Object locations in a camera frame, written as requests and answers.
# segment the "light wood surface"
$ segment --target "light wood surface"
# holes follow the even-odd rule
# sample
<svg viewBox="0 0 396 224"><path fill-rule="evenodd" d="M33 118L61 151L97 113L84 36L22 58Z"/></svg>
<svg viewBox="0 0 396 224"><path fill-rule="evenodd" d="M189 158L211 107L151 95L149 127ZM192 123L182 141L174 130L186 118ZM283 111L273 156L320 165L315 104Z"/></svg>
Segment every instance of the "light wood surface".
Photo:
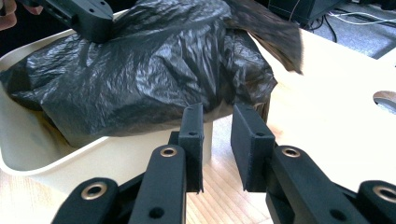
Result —
<svg viewBox="0 0 396 224"><path fill-rule="evenodd" d="M396 91L396 69L307 32L302 36L303 76L286 72L261 49L279 82L268 119L276 141L305 150L332 181L349 189L369 179L396 185L396 116L373 101L377 91ZM205 193L188 194L188 223L272 222L265 194L242 191L230 131L231 117L215 121ZM0 223L50 223L65 197L1 172Z"/></svg>

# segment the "crumpled plastic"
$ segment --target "crumpled plastic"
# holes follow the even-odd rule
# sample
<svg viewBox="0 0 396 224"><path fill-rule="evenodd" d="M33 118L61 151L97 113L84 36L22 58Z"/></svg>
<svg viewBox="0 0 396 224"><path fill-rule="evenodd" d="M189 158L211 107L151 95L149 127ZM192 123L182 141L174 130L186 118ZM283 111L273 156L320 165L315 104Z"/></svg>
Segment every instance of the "crumpled plastic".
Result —
<svg viewBox="0 0 396 224"><path fill-rule="evenodd" d="M73 147L176 127L183 109L197 103L211 121L236 102L267 103L276 85L248 33L230 21L221 0L142 0L115 21L105 44L79 34L61 38L0 80Z"/></svg>

